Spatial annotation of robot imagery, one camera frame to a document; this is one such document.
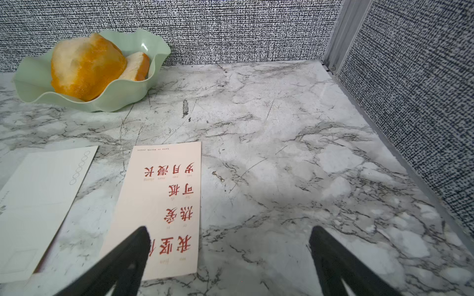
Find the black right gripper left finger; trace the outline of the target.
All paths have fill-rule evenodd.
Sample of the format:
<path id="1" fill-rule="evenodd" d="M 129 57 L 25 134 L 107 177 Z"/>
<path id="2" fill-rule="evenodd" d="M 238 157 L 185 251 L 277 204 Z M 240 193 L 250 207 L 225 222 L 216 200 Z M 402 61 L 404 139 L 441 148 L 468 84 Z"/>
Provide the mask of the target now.
<path id="1" fill-rule="evenodd" d="M 118 246 L 59 291 L 59 296 L 135 296 L 148 260 L 150 237 L 145 226 L 137 228 Z"/>

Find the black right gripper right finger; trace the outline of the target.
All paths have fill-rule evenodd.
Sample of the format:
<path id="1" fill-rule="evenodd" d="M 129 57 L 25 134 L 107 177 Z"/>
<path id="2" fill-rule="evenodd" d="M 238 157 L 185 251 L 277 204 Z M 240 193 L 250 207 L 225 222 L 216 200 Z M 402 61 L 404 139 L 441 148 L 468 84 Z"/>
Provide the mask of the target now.
<path id="1" fill-rule="evenodd" d="M 312 228 L 309 246 L 323 295 L 346 296 L 346 284 L 357 296 L 400 295 L 321 226 Z"/>

